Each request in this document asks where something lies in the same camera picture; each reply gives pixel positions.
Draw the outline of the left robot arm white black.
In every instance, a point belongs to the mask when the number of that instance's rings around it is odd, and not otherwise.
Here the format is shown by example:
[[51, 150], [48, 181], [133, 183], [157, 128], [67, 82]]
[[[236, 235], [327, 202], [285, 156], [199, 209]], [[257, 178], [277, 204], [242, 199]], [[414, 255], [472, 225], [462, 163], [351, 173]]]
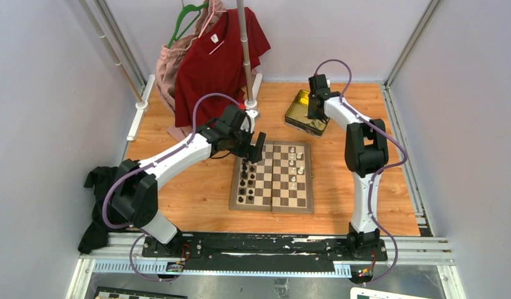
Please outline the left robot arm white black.
[[199, 126], [195, 133], [162, 153], [123, 161], [103, 202], [104, 221], [108, 221], [108, 209], [113, 208], [128, 226], [155, 238], [166, 257], [177, 256], [182, 249], [181, 232], [159, 211], [160, 189], [187, 168], [222, 151], [251, 163], [261, 161], [265, 133], [261, 132], [256, 144], [251, 144], [259, 117], [257, 110], [229, 105], [220, 117]]

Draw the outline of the yellow metal tin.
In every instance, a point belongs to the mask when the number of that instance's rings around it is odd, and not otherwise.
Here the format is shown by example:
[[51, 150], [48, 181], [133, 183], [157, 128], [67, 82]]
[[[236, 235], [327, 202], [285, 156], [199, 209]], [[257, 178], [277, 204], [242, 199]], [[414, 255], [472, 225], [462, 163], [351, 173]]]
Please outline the yellow metal tin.
[[300, 89], [285, 113], [284, 122], [299, 131], [320, 138], [327, 128], [328, 120], [309, 119], [308, 104], [309, 92]]

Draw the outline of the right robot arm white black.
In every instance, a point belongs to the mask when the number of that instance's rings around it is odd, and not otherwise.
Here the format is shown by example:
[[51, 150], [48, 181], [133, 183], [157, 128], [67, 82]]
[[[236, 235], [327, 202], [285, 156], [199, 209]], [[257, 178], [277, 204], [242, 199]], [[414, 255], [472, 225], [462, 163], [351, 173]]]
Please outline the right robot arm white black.
[[346, 237], [346, 251], [362, 260], [380, 247], [377, 196], [382, 169], [389, 160], [387, 139], [370, 125], [385, 129], [381, 119], [373, 120], [358, 112], [340, 92], [330, 90], [324, 74], [309, 77], [307, 117], [333, 120], [345, 130], [344, 159], [354, 180], [354, 210]]

